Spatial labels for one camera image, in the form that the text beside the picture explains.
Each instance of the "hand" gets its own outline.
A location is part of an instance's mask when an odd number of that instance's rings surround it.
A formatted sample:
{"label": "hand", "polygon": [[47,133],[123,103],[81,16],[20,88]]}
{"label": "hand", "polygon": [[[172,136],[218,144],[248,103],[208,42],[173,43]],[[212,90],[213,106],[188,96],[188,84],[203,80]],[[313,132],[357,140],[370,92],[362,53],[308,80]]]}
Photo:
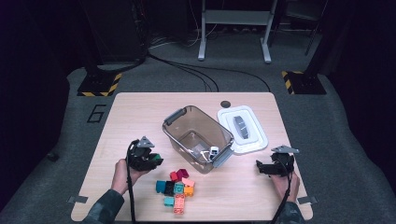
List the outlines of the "hand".
{"label": "hand", "polygon": [[[140,176],[145,175],[149,172],[149,171],[138,172],[130,167],[128,168],[132,179],[132,185],[136,183],[137,179]],[[116,163],[116,170],[114,171],[111,188],[114,189],[116,192],[118,192],[120,195],[123,195],[128,190],[128,183],[127,183],[128,172],[126,169],[127,169],[126,160],[121,159]]]}
{"label": "hand", "polygon": [[[290,183],[290,194],[287,202],[295,203],[297,200],[297,193],[300,187],[300,177],[297,176],[295,172],[291,173],[291,183]],[[288,189],[289,180],[287,176],[271,175],[271,179],[274,182],[277,195],[280,199],[283,199],[285,192]]]}

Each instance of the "toy block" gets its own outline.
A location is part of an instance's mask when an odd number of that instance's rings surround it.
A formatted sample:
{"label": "toy block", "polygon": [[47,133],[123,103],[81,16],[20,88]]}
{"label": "toy block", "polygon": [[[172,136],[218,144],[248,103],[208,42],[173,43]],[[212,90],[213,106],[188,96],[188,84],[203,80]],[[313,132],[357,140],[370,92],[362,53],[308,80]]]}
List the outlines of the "toy block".
{"label": "toy block", "polygon": [[165,185],[166,185],[165,181],[157,180],[157,184],[155,185],[155,189],[157,190],[157,193],[164,193],[165,192]]}
{"label": "toy block", "polygon": [[181,178],[181,182],[183,182],[184,185],[189,186],[189,187],[194,187],[195,182],[188,179],[188,178]]}
{"label": "toy block", "polygon": [[166,196],[173,196],[174,195],[174,188],[175,182],[173,181],[166,181],[165,183],[165,191],[163,192]]}
{"label": "toy block", "polygon": [[163,204],[166,207],[173,207],[175,204],[175,198],[174,197],[165,197],[165,199],[163,199]]}
{"label": "toy block", "polygon": [[181,181],[182,177],[189,178],[189,173],[187,173],[186,169],[179,169],[177,171],[177,179],[178,179],[178,181]]}
{"label": "toy block", "polygon": [[174,205],[174,213],[178,215],[184,214],[184,198],[186,196],[184,194],[176,194],[175,195],[175,205]]}
{"label": "toy block", "polygon": [[176,181],[177,181],[177,174],[176,174],[175,171],[172,172],[169,176],[171,177],[171,180],[172,180],[173,182],[176,182]]}
{"label": "toy block", "polygon": [[184,194],[187,197],[192,197],[194,195],[194,188],[193,187],[184,187]]}
{"label": "toy block", "polygon": [[174,193],[179,194],[184,192],[184,184],[181,182],[177,182],[175,184]]}

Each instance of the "transparent plastic bin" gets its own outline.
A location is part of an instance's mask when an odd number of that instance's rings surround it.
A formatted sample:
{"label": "transparent plastic bin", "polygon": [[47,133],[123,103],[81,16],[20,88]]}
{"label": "transparent plastic bin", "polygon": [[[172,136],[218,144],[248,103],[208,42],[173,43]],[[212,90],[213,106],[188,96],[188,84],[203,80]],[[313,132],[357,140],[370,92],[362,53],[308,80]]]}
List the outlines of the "transparent plastic bin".
{"label": "transparent plastic bin", "polygon": [[[221,166],[233,150],[233,134],[194,105],[177,110],[163,122],[173,148],[202,174]],[[210,148],[219,152],[210,156]]]}

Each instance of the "white tray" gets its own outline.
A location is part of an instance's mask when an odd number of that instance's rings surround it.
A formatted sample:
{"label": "white tray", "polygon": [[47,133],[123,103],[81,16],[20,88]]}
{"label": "white tray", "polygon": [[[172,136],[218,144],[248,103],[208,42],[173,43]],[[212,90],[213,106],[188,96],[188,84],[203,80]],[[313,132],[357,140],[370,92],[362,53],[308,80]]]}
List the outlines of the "white tray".
{"label": "white tray", "polygon": [[[236,124],[235,117],[240,117],[244,122]],[[221,109],[218,112],[218,119],[219,123],[233,134],[231,149],[235,153],[248,153],[268,146],[268,139],[262,126],[247,105]]]}

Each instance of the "table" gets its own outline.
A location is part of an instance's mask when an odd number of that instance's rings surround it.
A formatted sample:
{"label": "table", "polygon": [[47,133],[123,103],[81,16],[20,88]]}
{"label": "table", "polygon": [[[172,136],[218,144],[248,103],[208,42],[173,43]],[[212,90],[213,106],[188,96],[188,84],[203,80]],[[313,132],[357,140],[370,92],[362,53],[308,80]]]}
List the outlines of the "table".
{"label": "table", "polygon": [[275,15],[277,0],[273,1],[270,11],[242,11],[242,10],[207,10],[205,0],[202,0],[202,20],[201,20],[201,45],[198,53],[198,60],[205,59],[206,50],[206,24],[244,24],[244,25],[266,25],[265,35],[260,38],[262,45],[262,55],[266,63],[271,63],[271,55],[268,49],[268,37]]}
{"label": "table", "polygon": [[[255,113],[267,135],[269,145],[264,150],[245,155],[232,155],[224,164],[203,175],[196,171],[173,148],[162,130],[163,120],[176,110],[195,105],[217,119],[222,107],[248,105]],[[86,203],[76,203],[71,217],[82,220],[92,205],[110,188],[114,164],[125,158],[131,141],[145,135],[160,153],[163,164],[142,176],[134,185],[137,221],[243,221],[270,220],[279,206],[272,180],[260,174],[256,160],[271,163],[271,148],[290,142],[279,114],[276,99],[266,92],[129,92],[119,93],[109,112],[106,125],[93,154],[79,196]],[[193,197],[185,202],[185,214],[174,215],[172,208],[163,205],[164,195],[157,193],[157,180],[169,180],[172,171],[184,168],[195,181]],[[295,171],[300,175],[297,162]],[[306,196],[301,181],[299,197]],[[129,195],[116,220],[131,220]],[[305,219],[313,216],[310,204],[299,205]]]}

